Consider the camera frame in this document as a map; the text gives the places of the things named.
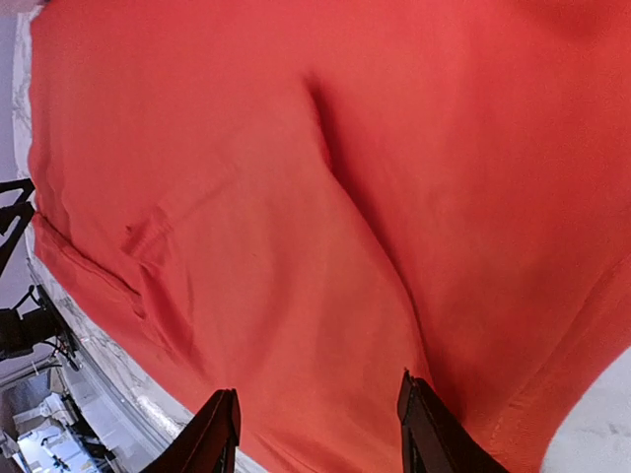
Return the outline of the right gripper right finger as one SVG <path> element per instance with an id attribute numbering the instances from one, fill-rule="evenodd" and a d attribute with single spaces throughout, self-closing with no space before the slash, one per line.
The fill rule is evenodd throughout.
<path id="1" fill-rule="evenodd" d="M 404 374 L 397 413 L 404 472 L 507 472 L 467 433 L 425 379 Z"/>

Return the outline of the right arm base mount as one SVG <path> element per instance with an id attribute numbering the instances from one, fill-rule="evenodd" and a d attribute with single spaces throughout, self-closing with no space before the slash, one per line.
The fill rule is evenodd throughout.
<path id="1" fill-rule="evenodd" d="M 1 360 L 30 355 L 48 345 L 77 372 L 78 344 L 72 330 L 42 285 L 31 285 L 19 302 L 1 309 Z"/>

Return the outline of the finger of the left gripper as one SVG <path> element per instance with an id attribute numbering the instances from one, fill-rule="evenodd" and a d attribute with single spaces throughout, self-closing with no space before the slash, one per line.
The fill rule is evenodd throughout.
<path id="1" fill-rule="evenodd" d="M 4 236 L 12 223 L 18 220 L 16 226 L 1 244 L 1 271 L 4 271 L 20 238 L 35 214 L 35 208 L 29 201 L 35 186 L 29 178 L 16 179 L 1 183 L 1 193 L 21 190 L 16 201 L 1 208 L 1 235 Z"/>

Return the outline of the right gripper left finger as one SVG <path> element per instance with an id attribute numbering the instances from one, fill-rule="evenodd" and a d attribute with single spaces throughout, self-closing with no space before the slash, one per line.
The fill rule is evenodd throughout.
<path id="1" fill-rule="evenodd" d="M 234 389 L 215 391 L 147 473 L 233 473 L 241 437 Z"/>

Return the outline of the orange t-shirt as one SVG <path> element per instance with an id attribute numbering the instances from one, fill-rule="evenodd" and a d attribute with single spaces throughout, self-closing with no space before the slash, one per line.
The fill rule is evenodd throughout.
<path id="1" fill-rule="evenodd" d="M 397 472 L 402 376 L 512 472 L 630 344 L 626 1 L 53 1 L 35 253 L 272 472 Z"/>

